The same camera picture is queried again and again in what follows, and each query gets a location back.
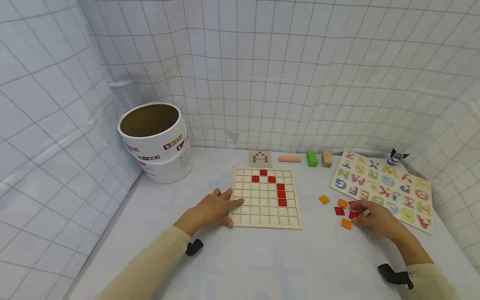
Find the wooden grid board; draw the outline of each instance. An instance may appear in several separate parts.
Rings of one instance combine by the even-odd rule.
[[[250,150],[250,167],[271,168],[272,155],[270,151]]]
[[[400,221],[433,235],[431,184],[408,172],[345,150],[331,188],[386,207]]]
[[[232,187],[232,199],[245,199],[228,213],[234,226],[302,229],[291,170],[234,168]]]

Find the white wall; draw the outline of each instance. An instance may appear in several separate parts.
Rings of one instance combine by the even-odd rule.
[[[174,103],[196,146],[406,151],[479,270],[480,2],[81,5],[109,82],[132,80],[113,89],[123,110]]]
[[[60,300],[140,170],[75,0],[0,0],[0,299]]]

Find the black wrist strap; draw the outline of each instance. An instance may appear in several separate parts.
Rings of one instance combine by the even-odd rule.
[[[202,241],[199,240],[199,239],[196,239],[193,242],[193,244],[188,243],[187,251],[185,251],[185,254],[188,255],[188,256],[194,256],[195,253],[197,253],[203,246],[204,246],[204,244],[202,243]]]
[[[381,264],[378,266],[378,271],[387,282],[405,285],[408,289],[413,289],[413,283],[407,272],[395,273],[389,264]]]

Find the green block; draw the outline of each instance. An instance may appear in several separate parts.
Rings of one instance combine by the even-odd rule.
[[[318,166],[317,154],[313,150],[307,151],[307,164],[309,167],[316,168]]]

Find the table surface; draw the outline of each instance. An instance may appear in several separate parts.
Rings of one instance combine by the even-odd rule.
[[[144,174],[104,244],[72,291],[70,300],[98,294],[158,234],[214,188],[231,185],[235,166],[249,165],[249,151],[193,148],[195,167],[184,179],[151,182]],[[301,163],[280,163],[279,156],[301,156]],[[340,226],[330,188],[340,160],[331,168],[309,168],[305,154],[272,152],[272,167],[291,169],[296,180],[302,230],[204,228],[195,238],[204,247],[184,256],[152,299],[401,299],[402,288],[385,283],[377,266],[405,270],[388,240],[353,226]],[[332,202],[323,205],[326,194]],[[480,295],[480,276],[435,213],[435,235],[408,229],[456,287],[461,299]]]

